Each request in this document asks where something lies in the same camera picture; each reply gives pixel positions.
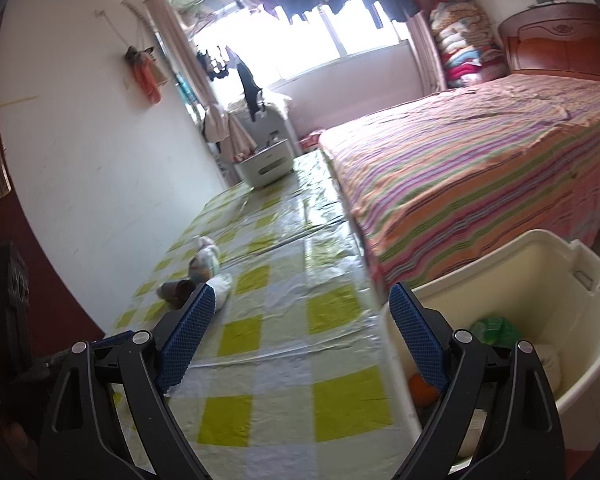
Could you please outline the bright green plastic bag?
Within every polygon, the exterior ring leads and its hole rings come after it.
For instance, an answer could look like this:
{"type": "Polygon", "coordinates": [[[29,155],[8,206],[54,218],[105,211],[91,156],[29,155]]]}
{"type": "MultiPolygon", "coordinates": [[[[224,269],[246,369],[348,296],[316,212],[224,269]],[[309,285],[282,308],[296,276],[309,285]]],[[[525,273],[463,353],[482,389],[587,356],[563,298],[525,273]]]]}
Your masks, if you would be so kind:
{"type": "Polygon", "coordinates": [[[500,316],[480,318],[470,326],[470,331],[483,344],[498,348],[512,348],[522,338],[514,324],[500,316]]]}

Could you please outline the white tissue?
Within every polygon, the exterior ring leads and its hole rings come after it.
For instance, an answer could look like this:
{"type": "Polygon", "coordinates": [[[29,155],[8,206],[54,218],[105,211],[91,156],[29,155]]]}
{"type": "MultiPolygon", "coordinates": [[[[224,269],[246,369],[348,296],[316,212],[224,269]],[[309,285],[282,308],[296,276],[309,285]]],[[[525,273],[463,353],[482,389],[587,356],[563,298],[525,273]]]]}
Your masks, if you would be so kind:
{"type": "Polygon", "coordinates": [[[210,278],[207,284],[214,290],[215,311],[219,312],[225,306],[233,290],[233,278],[228,273],[219,273],[210,278]]]}

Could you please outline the clear plastic wrapper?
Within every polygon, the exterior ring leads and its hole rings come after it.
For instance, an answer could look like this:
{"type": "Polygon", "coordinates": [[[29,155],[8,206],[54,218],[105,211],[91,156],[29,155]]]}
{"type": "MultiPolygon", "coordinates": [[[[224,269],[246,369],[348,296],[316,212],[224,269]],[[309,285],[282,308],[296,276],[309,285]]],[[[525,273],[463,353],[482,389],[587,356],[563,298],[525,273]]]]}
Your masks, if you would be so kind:
{"type": "Polygon", "coordinates": [[[219,273],[221,251],[210,237],[193,237],[193,256],[188,264],[188,278],[195,284],[205,283],[219,273]]]}

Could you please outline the dark brown bottle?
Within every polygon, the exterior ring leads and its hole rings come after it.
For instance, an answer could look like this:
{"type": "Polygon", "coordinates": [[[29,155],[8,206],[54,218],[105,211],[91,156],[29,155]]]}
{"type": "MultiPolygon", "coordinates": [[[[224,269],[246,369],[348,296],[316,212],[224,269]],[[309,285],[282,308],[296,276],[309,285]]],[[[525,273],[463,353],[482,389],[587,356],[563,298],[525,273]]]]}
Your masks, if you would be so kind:
{"type": "Polygon", "coordinates": [[[167,281],[157,289],[157,295],[173,308],[181,308],[196,290],[197,286],[190,280],[167,281]]]}

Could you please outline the yellow checkered plastic tablecloth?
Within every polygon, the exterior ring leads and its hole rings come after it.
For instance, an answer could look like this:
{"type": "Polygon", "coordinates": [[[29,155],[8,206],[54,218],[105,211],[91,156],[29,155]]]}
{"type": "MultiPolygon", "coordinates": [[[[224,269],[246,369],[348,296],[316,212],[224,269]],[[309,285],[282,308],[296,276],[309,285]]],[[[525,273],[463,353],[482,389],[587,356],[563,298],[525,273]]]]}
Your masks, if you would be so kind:
{"type": "Polygon", "coordinates": [[[132,295],[112,333],[150,330],[157,290],[201,236],[231,278],[166,401],[215,479],[389,479],[419,426],[393,377],[380,301],[324,157],[267,188],[212,198],[132,295]]]}

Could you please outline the striped colourful bed sheet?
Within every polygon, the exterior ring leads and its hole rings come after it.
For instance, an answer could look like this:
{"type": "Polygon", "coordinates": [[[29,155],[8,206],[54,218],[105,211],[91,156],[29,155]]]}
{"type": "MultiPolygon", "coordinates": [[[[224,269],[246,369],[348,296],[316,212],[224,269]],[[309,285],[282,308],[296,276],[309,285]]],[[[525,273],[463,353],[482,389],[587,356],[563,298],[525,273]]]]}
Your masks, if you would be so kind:
{"type": "Polygon", "coordinates": [[[382,288],[417,287],[525,232],[600,230],[600,81],[513,74],[321,134],[382,288]]]}

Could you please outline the white appliance on table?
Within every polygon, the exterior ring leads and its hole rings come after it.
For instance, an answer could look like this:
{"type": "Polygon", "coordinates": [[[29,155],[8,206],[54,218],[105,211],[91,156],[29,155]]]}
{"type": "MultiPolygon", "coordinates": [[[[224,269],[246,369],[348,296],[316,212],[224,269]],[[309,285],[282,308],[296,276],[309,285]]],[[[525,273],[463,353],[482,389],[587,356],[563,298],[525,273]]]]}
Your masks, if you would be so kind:
{"type": "Polygon", "coordinates": [[[243,162],[235,164],[238,176],[253,188],[265,188],[293,170],[293,151],[287,140],[263,148],[243,162]]]}

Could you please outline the stack of folded quilts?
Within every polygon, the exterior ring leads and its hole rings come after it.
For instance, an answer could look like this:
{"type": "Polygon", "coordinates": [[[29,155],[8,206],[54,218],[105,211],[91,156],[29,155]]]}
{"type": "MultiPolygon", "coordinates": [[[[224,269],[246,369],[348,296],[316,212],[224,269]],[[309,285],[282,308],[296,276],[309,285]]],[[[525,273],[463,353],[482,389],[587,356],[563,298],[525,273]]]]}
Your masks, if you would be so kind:
{"type": "Polygon", "coordinates": [[[490,20],[475,0],[437,0],[429,25],[449,88],[475,86],[509,73],[490,20]]]}

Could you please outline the pink curtain left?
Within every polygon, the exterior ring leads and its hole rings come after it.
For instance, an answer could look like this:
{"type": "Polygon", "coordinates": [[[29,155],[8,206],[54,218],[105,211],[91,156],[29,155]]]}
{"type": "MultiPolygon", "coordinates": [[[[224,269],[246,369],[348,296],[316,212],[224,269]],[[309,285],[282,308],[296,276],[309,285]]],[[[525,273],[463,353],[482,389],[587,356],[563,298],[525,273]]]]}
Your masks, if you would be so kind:
{"type": "Polygon", "coordinates": [[[146,0],[144,4],[151,15],[167,50],[175,58],[183,71],[193,93],[204,108],[204,127],[207,133],[215,127],[222,127],[222,112],[217,105],[207,72],[200,65],[195,50],[189,44],[174,10],[167,0],[146,0]]]}

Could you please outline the pink curtain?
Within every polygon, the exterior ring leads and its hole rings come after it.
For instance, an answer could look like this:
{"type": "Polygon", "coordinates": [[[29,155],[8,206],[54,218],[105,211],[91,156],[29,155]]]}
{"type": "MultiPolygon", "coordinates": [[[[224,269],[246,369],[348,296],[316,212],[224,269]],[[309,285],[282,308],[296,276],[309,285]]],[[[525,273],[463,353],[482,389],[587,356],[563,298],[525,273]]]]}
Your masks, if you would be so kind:
{"type": "Polygon", "coordinates": [[[407,20],[406,25],[411,35],[411,48],[416,58],[423,93],[428,96],[444,91],[447,88],[446,80],[427,13],[418,12],[407,20]]]}
{"type": "Polygon", "coordinates": [[[195,50],[189,44],[174,10],[167,0],[146,0],[144,4],[151,15],[167,50],[175,58],[183,71],[193,93],[204,108],[204,127],[207,133],[215,127],[222,127],[222,112],[217,105],[207,72],[200,65],[195,50]]]}

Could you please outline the pink curtain right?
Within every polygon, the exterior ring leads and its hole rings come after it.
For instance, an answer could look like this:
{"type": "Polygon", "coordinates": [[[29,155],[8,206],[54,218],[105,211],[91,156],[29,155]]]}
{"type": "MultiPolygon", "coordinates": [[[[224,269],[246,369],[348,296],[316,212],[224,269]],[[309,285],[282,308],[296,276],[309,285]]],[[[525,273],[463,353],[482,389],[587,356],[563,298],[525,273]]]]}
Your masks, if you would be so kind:
{"type": "Polygon", "coordinates": [[[428,96],[444,91],[447,88],[446,80],[427,13],[418,12],[407,20],[406,25],[411,35],[411,48],[416,58],[423,93],[428,96]]]}

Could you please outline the white grey air purifier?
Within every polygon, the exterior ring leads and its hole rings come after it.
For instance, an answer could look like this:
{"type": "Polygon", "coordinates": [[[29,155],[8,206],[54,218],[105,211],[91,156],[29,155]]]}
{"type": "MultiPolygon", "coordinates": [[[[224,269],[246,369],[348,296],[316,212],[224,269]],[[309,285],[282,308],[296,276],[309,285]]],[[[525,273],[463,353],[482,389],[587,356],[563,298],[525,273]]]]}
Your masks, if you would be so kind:
{"type": "Polygon", "coordinates": [[[297,134],[289,118],[284,118],[274,107],[267,106],[264,112],[258,112],[255,120],[251,119],[249,110],[236,112],[236,116],[245,130],[257,144],[258,148],[266,148],[275,140],[287,140],[294,157],[302,155],[297,134]]]}

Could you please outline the red wooden headboard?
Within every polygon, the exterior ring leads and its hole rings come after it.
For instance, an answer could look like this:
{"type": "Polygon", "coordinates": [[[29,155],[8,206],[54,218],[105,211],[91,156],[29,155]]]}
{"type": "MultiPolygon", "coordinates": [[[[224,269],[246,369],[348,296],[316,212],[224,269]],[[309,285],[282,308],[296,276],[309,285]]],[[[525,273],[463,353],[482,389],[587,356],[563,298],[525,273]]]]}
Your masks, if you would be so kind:
{"type": "Polygon", "coordinates": [[[555,3],[519,12],[498,26],[510,70],[600,80],[600,9],[555,3]]]}

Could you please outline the black garment hanging low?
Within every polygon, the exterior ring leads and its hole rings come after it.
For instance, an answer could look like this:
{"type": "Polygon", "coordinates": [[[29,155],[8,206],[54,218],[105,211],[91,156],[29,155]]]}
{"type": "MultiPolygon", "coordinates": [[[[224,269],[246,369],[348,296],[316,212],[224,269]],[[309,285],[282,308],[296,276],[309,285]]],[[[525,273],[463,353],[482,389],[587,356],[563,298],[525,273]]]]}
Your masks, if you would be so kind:
{"type": "Polygon", "coordinates": [[[251,122],[257,121],[257,113],[266,110],[262,98],[262,88],[255,82],[253,74],[243,61],[237,63],[237,72],[242,84],[245,103],[249,110],[251,122]]]}

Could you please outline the orange cloth hanging on wall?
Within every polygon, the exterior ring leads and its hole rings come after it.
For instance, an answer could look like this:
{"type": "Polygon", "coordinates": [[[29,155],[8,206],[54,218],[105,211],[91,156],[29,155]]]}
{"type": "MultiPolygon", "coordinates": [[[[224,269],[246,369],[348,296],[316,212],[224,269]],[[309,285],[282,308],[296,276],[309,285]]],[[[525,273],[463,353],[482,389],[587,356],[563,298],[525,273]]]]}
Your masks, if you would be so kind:
{"type": "Polygon", "coordinates": [[[138,84],[149,102],[159,104],[162,101],[161,88],[169,80],[155,63],[149,49],[140,51],[133,46],[129,46],[125,52],[124,60],[132,71],[136,84],[138,84]]]}

